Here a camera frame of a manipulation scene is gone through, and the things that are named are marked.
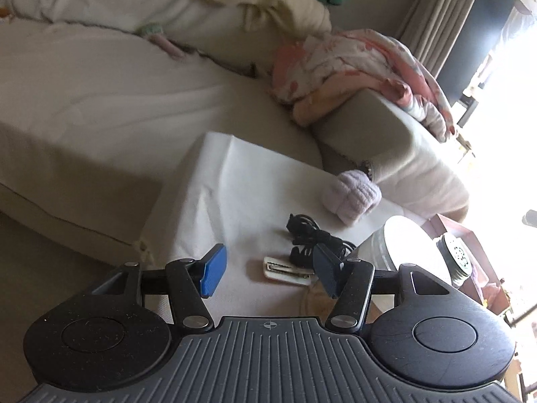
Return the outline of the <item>orange label glass jar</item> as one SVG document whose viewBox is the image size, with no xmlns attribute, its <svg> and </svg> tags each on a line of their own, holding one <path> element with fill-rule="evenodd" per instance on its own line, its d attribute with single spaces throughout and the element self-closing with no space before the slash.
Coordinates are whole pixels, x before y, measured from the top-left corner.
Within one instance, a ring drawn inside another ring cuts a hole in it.
<svg viewBox="0 0 537 403">
<path fill-rule="evenodd" d="M 396 271 L 402 264 L 415 264 L 450 284 L 450 272 L 437 246 L 414 221 L 390 217 L 356 250 L 357 258 L 376 269 Z"/>
</svg>

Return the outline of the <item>white metal clip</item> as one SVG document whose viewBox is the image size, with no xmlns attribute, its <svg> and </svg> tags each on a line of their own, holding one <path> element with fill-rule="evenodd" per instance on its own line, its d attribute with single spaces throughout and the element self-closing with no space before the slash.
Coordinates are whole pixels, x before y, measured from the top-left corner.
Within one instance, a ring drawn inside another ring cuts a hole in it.
<svg viewBox="0 0 537 403">
<path fill-rule="evenodd" d="M 317 281 L 311 269 L 296 267 L 286 260 L 271 257 L 263 258 L 263 274 L 268 279 L 293 285 L 309 286 Z"/>
</svg>

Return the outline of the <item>lilac knitted cloth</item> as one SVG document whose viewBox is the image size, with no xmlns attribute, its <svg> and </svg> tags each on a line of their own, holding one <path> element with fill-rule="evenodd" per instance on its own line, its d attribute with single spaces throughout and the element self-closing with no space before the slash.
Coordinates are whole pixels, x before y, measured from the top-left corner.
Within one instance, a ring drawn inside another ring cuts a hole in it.
<svg viewBox="0 0 537 403">
<path fill-rule="evenodd" d="M 367 216 L 382 199 L 380 188 L 360 170 L 350 170 L 333 177 L 324 188 L 321 202 L 346 226 Z"/>
</svg>

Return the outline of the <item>white table cloth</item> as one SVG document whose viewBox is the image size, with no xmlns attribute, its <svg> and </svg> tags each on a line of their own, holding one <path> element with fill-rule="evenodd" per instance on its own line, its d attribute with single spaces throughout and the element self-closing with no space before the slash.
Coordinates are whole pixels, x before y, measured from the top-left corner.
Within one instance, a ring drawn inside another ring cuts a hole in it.
<svg viewBox="0 0 537 403">
<path fill-rule="evenodd" d="M 300 316 L 304 286 L 263 274 L 265 257 L 287 258 L 289 216 L 305 214 L 334 236 L 361 244 L 392 216 L 407 210 L 382 200 L 346 227 L 321 203 L 331 174 L 235 136 L 206 133 L 166 180 L 136 243 L 146 268 L 178 258 L 201 258 L 216 243 L 226 246 L 227 269 L 206 300 L 214 318 Z"/>
</svg>

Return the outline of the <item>green lid glass jar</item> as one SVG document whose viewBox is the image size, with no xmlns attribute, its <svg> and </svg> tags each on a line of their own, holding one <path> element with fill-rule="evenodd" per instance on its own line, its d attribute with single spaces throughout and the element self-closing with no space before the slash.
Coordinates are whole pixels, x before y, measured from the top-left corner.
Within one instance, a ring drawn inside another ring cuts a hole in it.
<svg viewBox="0 0 537 403">
<path fill-rule="evenodd" d="M 460 288 L 472 275 L 472 252 L 460 237 L 444 233 L 436 241 L 437 249 L 441 252 L 448 271 L 451 284 Z"/>
</svg>

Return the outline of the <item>pink cardboard box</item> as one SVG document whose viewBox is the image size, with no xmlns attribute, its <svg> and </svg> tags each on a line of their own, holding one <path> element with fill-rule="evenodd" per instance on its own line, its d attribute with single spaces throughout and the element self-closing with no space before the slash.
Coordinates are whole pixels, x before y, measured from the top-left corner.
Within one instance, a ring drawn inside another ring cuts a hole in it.
<svg viewBox="0 0 537 403">
<path fill-rule="evenodd" d="M 435 215 L 424 221 L 422 229 L 431 238 L 449 233 L 460 239 L 464 244 L 462 248 L 470 253 L 472 275 L 460 285 L 460 292 L 482 304 L 497 316 L 503 315 L 510 308 L 510 298 L 481 242 L 472 230 L 443 215 Z"/>
</svg>

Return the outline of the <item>floral pink blanket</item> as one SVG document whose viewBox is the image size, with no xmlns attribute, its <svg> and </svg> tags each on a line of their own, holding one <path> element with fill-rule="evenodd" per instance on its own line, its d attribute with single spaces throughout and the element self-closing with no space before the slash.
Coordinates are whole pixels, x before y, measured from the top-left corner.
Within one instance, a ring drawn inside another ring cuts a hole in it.
<svg viewBox="0 0 537 403">
<path fill-rule="evenodd" d="M 271 94 L 308 127 L 363 89 L 372 90 L 421 123 L 439 142 L 456 134 L 450 105 L 436 79 L 400 41 L 359 29 L 309 36 L 282 46 Z"/>
</svg>

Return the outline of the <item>beige sofa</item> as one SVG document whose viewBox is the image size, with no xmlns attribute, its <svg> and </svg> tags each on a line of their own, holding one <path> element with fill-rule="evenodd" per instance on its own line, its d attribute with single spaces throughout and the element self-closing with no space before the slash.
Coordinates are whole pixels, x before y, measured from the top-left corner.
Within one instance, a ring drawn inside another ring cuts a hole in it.
<svg viewBox="0 0 537 403">
<path fill-rule="evenodd" d="M 361 90 L 309 129 L 270 95 L 283 39 L 207 0 L 1 0 L 1 210 L 75 251 L 124 256 L 194 141 L 231 134 L 332 173 L 368 160 L 382 194 L 462 220 L 439 142 Z"/>
</svg>

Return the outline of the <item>beige curtain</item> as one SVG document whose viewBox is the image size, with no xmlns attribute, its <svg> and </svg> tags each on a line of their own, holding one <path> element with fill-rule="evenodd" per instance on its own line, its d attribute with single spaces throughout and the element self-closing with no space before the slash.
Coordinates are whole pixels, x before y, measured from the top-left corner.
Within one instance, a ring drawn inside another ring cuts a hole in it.
<svg viewBox="0 0 537 403">
<path fill-rule="evenodd" d="M 414 0 L 396 38 L 437 77 L 475 0 Z"/>
</svg>

